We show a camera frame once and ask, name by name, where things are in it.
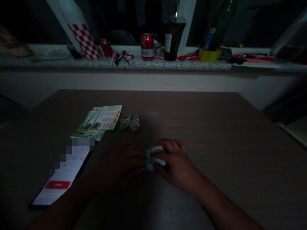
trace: hand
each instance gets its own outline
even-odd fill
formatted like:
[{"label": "hand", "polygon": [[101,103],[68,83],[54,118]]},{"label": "hand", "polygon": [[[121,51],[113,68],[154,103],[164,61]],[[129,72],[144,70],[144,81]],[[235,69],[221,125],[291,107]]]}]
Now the hand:
[{"label": "hand", "polygon": [[132,143],[125,143],[86,176],[94,194],[123,187],[143,170],[146,154]]},{"label": "hand", "polygon": [[169,153],[157,152],[151,156],[168,162],[170,170],[154,164],[156,171],[168,183],[196,198],[204,184],[204,176],[187,156],[184,144],[179,140],[161,139],[157,145],[164,145]]}]

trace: window sill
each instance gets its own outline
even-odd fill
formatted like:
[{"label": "window sill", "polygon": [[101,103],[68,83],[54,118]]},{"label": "window sill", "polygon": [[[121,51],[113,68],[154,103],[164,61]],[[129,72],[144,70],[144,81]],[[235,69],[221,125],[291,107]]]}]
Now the window sill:
[{"label": "window sill", "polygon": [[143,61],[140,56],[135,56],[129,63],[121,61],[118,66],[111,63],[105,57],[96,60],[88,60],[85,57],[64,60],[52,60],[43,62],[31,62],[31,57],[15,58],[8,54],[0,53],[1,68],[34,68],[34,69],[88,69],[88,70],[153,70],[153,71],[230,71],[235,72],[307,72],[307,65],[299,64],[254,64],[232,65],[224,60],[215,63],[203,63],[199,61],[165,61],[154,59]]},{"label": "window sill", "polygon": [[69,57],[64,60],[52,60],[32,63],[30,57],[15,58],[9,55],[0,55],[0,67],[2,68],[54,68],[54,69],[93,69],[93,70],[173,70],[173,71],[227,71],[232,65],[225,61],[216,63],[203,63],[198,61],[173,62],[154,59],[143,61],[140,56],[135,56],[129,63],[122,60],[118,66],[112,64],[111,60],[101,57],[96,60],[88,60],[85,57],[73,59]]}]

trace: white wall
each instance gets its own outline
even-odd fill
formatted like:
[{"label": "white wall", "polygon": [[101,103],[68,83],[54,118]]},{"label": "white wall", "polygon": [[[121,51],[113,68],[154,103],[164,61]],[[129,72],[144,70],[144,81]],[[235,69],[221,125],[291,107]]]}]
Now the white wall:
[{"label": "white wall", "polygon": [[239,92],[261,110],[297,80],[229,72],[4,71],[0,94],[32,109],[59,89]]}]

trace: person's left hand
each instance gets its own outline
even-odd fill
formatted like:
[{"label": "person's left hand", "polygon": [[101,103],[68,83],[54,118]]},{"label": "person's left hand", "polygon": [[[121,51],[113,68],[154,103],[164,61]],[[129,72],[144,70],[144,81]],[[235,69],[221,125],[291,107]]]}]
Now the person's left hand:
[{"label": "person's left hand", "polygon": [[121,188],[145,166],[146,154],[132,143],[122,144],[83,180],[94,195]]}]

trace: phone screen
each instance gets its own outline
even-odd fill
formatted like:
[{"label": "phone screen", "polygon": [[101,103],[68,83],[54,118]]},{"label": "phone screen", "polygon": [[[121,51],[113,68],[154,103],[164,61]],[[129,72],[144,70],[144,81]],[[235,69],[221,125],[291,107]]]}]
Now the phone screen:
[{"label": "phone screen", "polygon": [[66,161],[61,162],[60,168],[55,170],[54,175],[43,186],[34,198],[32,206],[49,206],[60,198],[69,189],[73,181],[81,172],[90,150],[88,146],[73,146],[72,154],[66,155]]}]

